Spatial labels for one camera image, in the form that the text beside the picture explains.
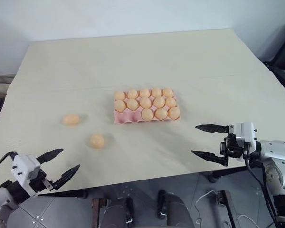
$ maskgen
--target gray floor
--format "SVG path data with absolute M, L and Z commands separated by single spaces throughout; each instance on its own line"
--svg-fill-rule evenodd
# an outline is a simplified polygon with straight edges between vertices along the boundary
M 199 218 L 195 209 L 195 201 L 209 190 L 229 190 L 238 214 L 251 217 L 261 228 L 270 225 L 264 197 L 258 184 L 246 171 L 221 178 L 211 184 L 204 174 L 189 174 L 167 178 L 117 184 L 90 189 L 87 199 L 35 197 L 27 200 L 17 209 L 8 220 L 8 228 L 74 228 L 91 227 L 92 209 L 91 199 L 109 196 L 131 196 L 135 205 L 137 226 L 165 225 L 165 220 L 158 220 L 155 216 L 156 195 L 158 190 L 180 196 L 187 205 L 195 223 Z M 214 195 L 203 198 L 197 207 L 200 210 L 204 228 L 228 227 L 226 208 L 214 204 Z M 255 227 L 246 218 L 240 218 L 243 228 Z

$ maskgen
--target egg tray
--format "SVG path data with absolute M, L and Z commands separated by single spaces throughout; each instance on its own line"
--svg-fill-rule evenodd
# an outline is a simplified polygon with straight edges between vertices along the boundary
M 148 97 L 150 100 L 151 100 L 151 103 L 153 104 L 153 100 L 155 99 L 154 96 L 150 96 Z M 127 103 L 127 100 L 129 100 L 128 98 L 125 98 L 123 101 L 125 103 Z M 141 97 L 137 97 L 135 99 L 137 102 L 138 102 L 138 108 L 135 110 L 135 111 L 132 111 L 131 109 L 129 109 L 128 107 L 126 107 L 125 110 L 123 110 L 121 113 L 114 110 L 114 123 L 115 124 L 124 124 L 124 123 L 137 123 L 137 122 L 140 122 L 140 121 L 145 121 L 147 122 L 146 120 L 144 120 L 142 118 L 142 110 L 144 108 L 140 107 L 140 100 L 141 100 Z M 157 120 L 157 121 L 164 121 L 164 120 L 173 120 L 171 119 L 169 116 L 167 116 L 165 119 L 163 120 L 159 120 L 158 118 L 155 117 L 155 111 L 159 108 L 155 107 L 155 106 L 151 106 L 150 109 L 153 111 L 154 113 L 154 117 L 151 121 L 154 121 L 154 120 Z M 168 106 L 164 106 L 163 109 L 166 109 L 167 111 L 170 109 Z

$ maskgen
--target white tablecloth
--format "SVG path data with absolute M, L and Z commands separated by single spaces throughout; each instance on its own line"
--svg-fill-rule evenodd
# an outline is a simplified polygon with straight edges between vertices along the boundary
M 114 91 L 155 86 L 175 91 L 180 120 L 114 124 Z M 83 121 L 66 127 L 66 114 Z M 259 140 L 285 141 L 285 90 L 230 29 L 36 42 L 1 111 L 0 158 L 64 148 L 42 165 L 51 180 L 81 165 L 60 191 L 217 170 L 190 150 L 219 155 L 225 135 L 194 127 L 244 121 Z M 102 150 L 89 147 L 93 133 Z M 10 168 L 0 166 L 0 184 L 14 180 Z

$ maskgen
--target wall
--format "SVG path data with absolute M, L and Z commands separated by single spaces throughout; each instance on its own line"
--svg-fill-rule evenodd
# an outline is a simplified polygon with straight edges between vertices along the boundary
M 285 39 L 285 0 L 0 0 L 0 75 L 32 41 L 234 28 L 261 60 Z

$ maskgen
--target brown egg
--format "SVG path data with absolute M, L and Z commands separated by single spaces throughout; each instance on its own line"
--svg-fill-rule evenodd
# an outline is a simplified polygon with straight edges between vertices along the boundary
M 166 106 L 169 108 L 175 107 L 176 106 L 176 100 L 172 97 L 169 97 L 166 99 Z
M 154 113 L 150 108 L 145 108 L 142 110 L 142 119 L 145 121 L 151 121 L 154 117 Z
M 159 120 L 164 120 L 168 116 L 168 112 L 166 109 L 160 108 L 155 111 L 155 117 Z
M 162 91 L 161 91 L 160 88 L 154 88 L 151 91 L 151 95 L 154 96 L 154 97 L 162 96 Z
M 116 111 L 118 111 L 120 113 L 123 112 L 126 108 L 125 102 L 122 100 L 116 100 L 114 103 L 114 108 Z
M 130 89 L 127 93 L 127 97 L 129 99 L 136 99 L 138 97 L 138 93 L 135 89 Z
M 174 93 L 173 93 L 172 89 L 164 88 L 163 91 L 162 91 L 162 95 L 165 96 L 165 97 L 173 97 Z
M 165 106 L 165 98 L 162 96 L 158 96 L 157 98 L 154 99 L 153 105 L 157 108 L 162 108 Z
M 176 120 L 177 118 L 179 118 L 180 114 L 181 112 L 178 107 L 170 108 L 168 111 L 168 116 L 173 120 Z
M 115 100 L 124 100 L 125 99 L 125 94 L 122 91 L 116 91 L 114 94 Z
M 139 96 L 140 97 L 149 97 L 150 96 L 150 91 L 147 88 L 141 89 L 139 91 Z
M 150 108 L 152 106 L 151 100 L 147 97 L 143 97 L 139 103 L 142 108 Z
M 135 111 L 138 108 L 138 102 L 135 99 L 129 99 L 127 101 L 128 109 Z
M 90 143 L 92 147 L 100 149 L 105 145 L 105 139 L 100 134 L 93 134 L 90 138 Z
M 78 124 L 79 121 L 80 121 L 80 118 L 78 115 L 71 114 L 71 115 L 65 115 L 63 117 L 62 123 L 64 125 L 74 126 L 74 125 Z

